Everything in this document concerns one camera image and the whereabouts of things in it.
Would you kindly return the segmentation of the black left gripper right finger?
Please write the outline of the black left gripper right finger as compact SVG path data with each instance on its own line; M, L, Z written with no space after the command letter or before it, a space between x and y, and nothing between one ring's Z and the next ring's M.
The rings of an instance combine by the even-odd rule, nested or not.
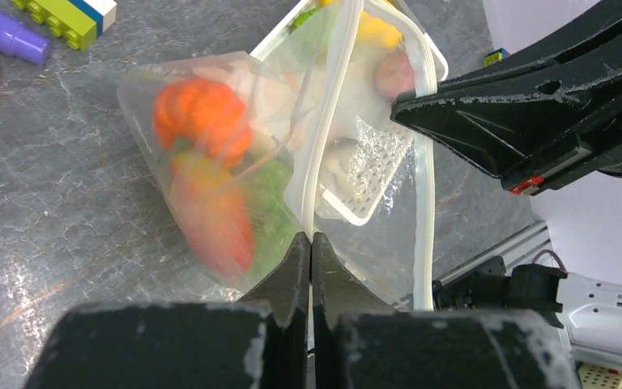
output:
M565 271L538 264L478 273L436 291L434 311L402 312L367 290L323 233L311 257L319 388L574 388L555 332Z

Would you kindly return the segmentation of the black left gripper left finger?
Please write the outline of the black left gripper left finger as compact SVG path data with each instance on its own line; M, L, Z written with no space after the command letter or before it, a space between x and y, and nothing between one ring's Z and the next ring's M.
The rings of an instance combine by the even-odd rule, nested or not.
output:
M303 388L311 245L235 302L88 303L54 326L27 388Z

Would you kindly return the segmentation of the purple toy onion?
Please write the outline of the purple toy onion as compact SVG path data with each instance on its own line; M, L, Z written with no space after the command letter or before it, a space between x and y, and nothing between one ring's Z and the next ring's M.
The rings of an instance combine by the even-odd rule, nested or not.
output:
M407 54L398 50L386 55L377 65L373 83L377 93L392 102L404 92L415 89L415 75Z

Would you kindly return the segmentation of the clear zip top bag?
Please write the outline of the clear zip top bag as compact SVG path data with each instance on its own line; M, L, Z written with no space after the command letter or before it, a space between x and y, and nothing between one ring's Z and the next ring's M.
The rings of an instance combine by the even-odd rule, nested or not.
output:
M293 175L292 154L280 141L272 139L258 120L259 85L262 80L273 78L274 73L252 52L136 66L128 70L120 83L117 97L123 115L175 221L168 192L173 180L171 159L180 152L200 153L228 170L232 183L241 188L244 197L245 183L271 160L289 166ZM193 78L227 84L247 106L253 140L242 161L232 168L224 167L221 159L212 159L186 142L179 141L175 151L167 152L156 140L153 129L156 96L171 83ZM410 132L414 135L413 143L366 224L356 226L343 219L320 217L304 223L288 208L298 222L298 233L306 237L325 234L340 263L387 304L406 310L432 310L435 306L431 290L436 215L434 144L431 139ZM248 272L225 279L205 268L218 280L242 292L253 288L246 284Z

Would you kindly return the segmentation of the green toy lettuce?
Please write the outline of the green toy lettuce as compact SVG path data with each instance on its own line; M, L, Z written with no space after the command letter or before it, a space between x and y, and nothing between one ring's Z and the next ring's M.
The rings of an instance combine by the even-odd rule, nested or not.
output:
M303 23L305 23L310 17L315 15L320 10L321 10L321 7L315 7L315 8L309 9L307 11L301 12L292 21L292 24L290 26L290 31L294 32L295 30L297 30Z

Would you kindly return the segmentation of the orange toy pumpkin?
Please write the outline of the orange toy pumpkin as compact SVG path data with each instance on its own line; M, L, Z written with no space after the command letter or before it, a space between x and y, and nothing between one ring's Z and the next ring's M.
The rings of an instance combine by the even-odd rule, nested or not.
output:
M153 129L165 151L186 142L226 168L242 161L253 140L246 104L227 84L204 78L163 88L154 102Z

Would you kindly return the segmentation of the green toy grapes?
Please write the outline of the green toy grapes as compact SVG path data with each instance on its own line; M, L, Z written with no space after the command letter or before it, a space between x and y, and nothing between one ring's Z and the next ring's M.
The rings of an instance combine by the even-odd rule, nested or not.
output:
M246 284L250 287L279 265L300 231L296 218L283 200L291 175L289 166L271 160L245 183L254 240L253 265L246 276Z

